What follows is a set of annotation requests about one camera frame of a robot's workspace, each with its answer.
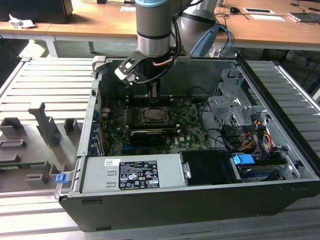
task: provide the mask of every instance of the motherboard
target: motherboard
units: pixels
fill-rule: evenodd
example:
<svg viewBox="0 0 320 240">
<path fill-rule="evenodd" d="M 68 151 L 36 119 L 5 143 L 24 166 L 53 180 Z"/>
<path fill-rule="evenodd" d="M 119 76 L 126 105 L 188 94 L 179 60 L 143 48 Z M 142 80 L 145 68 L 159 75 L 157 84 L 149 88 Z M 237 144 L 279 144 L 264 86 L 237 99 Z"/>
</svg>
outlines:
<svg viewBox="0 0 320 240">
<path fill-rule="evenodd" d="M 156 105 L 117 100 L 104 114 L 106 156 L 177 154 L 210 149 L 199 123 L 199 108 L 190 97 Z"/>
</svg>

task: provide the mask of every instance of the blue latch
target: blue latch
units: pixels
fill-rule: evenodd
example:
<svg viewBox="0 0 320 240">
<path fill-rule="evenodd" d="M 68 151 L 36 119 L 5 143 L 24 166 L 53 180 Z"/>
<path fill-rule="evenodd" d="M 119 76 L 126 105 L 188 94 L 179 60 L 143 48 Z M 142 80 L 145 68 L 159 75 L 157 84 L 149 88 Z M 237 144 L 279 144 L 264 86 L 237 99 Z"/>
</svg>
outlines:
<svg viewBox="0 0 320 240">
<path fill-rule="evenodd" d="M 233 157 L 233 161 L 238 164 L 255 164 L 254 158 L 250 154 L 237 154 Z"/>
<path fill-rule="evenodd" d="M 68 173 L 60 173 L 55 177 L 56 184 L 67 184 L 69 183 L 69 174 Z"/>
</svg>

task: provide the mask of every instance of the robotic arm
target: robotic arm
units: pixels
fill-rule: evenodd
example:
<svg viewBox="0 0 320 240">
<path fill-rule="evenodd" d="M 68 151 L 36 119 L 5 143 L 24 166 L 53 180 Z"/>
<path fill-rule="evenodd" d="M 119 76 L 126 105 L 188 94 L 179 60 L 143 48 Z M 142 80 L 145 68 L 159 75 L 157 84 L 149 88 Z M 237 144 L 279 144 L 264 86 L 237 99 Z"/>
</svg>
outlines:
<svg viewBox="0 0 320 240">
<path fill-rule="evenodd" d="M 137 51 L 118 66 L 115 74 L 126 85 L 148 84 L 149 97 L 156 98 L 160 77 L 167 73 L 177 57 L 185 54 L 175 15 L 187 9 L 183 18 L 196 22 L 205 20 L 205 24 L 209 24 L 206 28 L 210 28 L 215 24 L 212 19 L 217 0 L 136 0 L 135 3 Z M 175 39 L 174 47 L 170 47 L 171 35 Z"/>
</svg>

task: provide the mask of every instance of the power supply label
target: power supply label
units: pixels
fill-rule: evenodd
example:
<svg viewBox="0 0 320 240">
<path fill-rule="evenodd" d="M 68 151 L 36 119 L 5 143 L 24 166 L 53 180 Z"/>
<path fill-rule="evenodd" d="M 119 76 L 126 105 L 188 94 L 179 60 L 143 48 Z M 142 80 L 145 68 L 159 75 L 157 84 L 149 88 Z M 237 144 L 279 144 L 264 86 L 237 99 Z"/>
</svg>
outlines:
<svg viewBox="0 0 320 240">
<path fill-rule="evenodd" d="M 119 189 L 159 188 L 157 161 L 120 162 Z"/>
</svg>

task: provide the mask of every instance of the floor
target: floor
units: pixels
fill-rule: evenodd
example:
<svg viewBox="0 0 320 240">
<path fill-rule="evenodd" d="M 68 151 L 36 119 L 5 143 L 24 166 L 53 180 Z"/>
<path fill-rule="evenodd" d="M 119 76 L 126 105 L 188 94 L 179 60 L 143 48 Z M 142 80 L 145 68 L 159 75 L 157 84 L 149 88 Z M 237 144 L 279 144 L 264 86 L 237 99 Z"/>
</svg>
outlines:
<svg viewBox="0 0 320 240">
<path fill-rule="evenodd" d="M 94 48 L 96 53 L 90 53 L 89 44 L 80 41 L 58 41 L 57 43 L 59 56 L 61 58 L 93 58 L 95 55 L 105 55 L 108 57 L 126 57 L 136 50 L 137 45 L 134 43 L 104 43 L 95 42 Z M 20 57 L 50 57 L 46 43 L 41 40 L 20 40 L 20 39 L 1 39 L 0 38 L 0 84 L 8 78 L 15 66 L 18 64 Z M 257 48 L 238 49 L 240 55 L 247 60 L 260 60 L 263 50 Z M 280 61 L 286 55 L 286 52 L 280 50 L 271 50 L 266 60 Z M 281 65 L 289 74 L 305 89 L 320 76 L 320 64 L 314 69 L 312 74 L 309 73 L 320 61 L 319 52 L 310 51 L 289 51 L 286 59 L 280 61 Z"/>
</svg>

